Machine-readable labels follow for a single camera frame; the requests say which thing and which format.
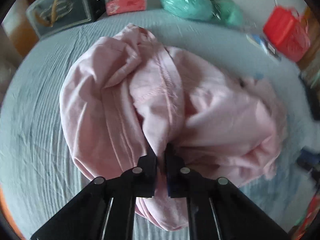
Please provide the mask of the pink printed t-shirt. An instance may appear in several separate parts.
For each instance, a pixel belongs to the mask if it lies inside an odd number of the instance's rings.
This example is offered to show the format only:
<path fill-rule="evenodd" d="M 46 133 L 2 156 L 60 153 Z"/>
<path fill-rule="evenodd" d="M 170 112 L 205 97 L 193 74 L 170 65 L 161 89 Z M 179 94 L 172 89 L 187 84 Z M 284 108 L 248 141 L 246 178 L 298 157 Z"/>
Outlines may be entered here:
<path fill-rule="evenodd" d="M 265 79 L 231 76 L 201 57 L 127 25 L 101 37 L 71 66 L 60 91 L 63 133 L 74 164 L 88 179 L 120 176 L 152 148 L 155 196 L 136 213 L 175 231 L 187 206 L 166 191 L 164 151 L 204 177 L 244 186 L 272 178 L 286 136 L 286 113 Z"/>

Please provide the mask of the light blue ribbed bedsheet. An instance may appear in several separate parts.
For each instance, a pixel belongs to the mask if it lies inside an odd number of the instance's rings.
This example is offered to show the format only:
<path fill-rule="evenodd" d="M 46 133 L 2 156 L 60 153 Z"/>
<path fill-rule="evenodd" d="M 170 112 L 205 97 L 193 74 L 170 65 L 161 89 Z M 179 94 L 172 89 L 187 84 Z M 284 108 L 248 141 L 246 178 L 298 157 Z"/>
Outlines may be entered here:
<path fill-rule="evenodd" d="M 60 89 L 71 65 L 95 41 L 116 35 L 130 23 L 229 73 L 270 81 L 287 110 L 288 136 L 277 175 L 259 178 L 242 191 L 289 230 L 302 216 L 313 189 L 296 159 L 303 147 L 319 151 L 319 123 L 311 117 L 297 66 L 287 59 L 272 60 L 243 33 L 158 9 L 105 17 L 52 35 L 19 66 L 1 107 L 1 187 L 22 235 L 30 238 L 87 184 L 63 136 Z"/>

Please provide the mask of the black cloth item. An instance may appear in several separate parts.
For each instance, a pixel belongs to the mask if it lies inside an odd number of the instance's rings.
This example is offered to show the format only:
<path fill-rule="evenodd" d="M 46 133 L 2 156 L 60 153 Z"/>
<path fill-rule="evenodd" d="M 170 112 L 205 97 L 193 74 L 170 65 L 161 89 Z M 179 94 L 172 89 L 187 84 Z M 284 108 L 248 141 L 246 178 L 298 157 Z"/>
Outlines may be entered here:
<path fill-rule="evenodd" d="M 303 85 L 305 95 L 308 101 L 308 106 L 311 112 L 311 116 L 313 120 L 319 121 L 320 120 L 320 111 L 319 111 L 319 99 L 317 97 L 316 91 L 311 88 L 306 81 L 303 79 L 302 73 L 299 75 L 299 79 Z"/>

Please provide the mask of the red plastic case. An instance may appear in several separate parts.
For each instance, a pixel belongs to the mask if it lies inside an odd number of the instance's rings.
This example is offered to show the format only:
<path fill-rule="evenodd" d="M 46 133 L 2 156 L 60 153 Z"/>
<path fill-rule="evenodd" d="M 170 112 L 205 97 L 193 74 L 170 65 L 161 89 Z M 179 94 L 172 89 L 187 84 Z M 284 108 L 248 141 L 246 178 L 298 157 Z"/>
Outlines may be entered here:
<path fill-rule="evenodd" d="M 298 11 L 291 7 L 274 7 L 263 32 L 277 51 L 298 62 L 310 48 L 308 24 L 302 23 Z"/>

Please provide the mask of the green yarn ball in plastic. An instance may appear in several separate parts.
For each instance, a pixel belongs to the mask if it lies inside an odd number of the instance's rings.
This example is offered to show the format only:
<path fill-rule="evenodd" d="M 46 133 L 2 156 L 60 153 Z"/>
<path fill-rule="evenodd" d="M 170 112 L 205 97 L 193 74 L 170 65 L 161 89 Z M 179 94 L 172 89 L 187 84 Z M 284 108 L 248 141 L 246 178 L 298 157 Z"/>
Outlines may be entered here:
<path fill-rule="evenodd" d="M 213 17 L 210 0 L 161 0 L 163 9 L 183 19 L 209 21 Z"/>

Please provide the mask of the dark green gift bag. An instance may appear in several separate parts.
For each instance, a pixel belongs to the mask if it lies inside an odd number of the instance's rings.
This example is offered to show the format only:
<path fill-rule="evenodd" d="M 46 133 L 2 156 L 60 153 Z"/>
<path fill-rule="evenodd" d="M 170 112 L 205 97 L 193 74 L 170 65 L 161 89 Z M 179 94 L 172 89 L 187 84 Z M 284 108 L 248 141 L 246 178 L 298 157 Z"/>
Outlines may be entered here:
<path fill-rule="evenodd" d="M 39 38 L 95 22 L 105 13 L 103 0 L 36 0 L 26 10 L 27 19 Z"/>

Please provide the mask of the red tissue box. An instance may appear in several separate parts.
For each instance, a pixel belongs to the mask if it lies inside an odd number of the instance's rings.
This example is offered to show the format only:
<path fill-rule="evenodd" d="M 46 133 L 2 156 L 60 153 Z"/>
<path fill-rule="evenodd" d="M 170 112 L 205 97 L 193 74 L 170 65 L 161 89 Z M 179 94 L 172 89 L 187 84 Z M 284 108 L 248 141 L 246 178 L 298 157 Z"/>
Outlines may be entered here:
<path fill-rule="evenodd" d="M 108 16 L 127 12 L 144 11 L 147 9 L 147 0 L 104 0 Z"/>

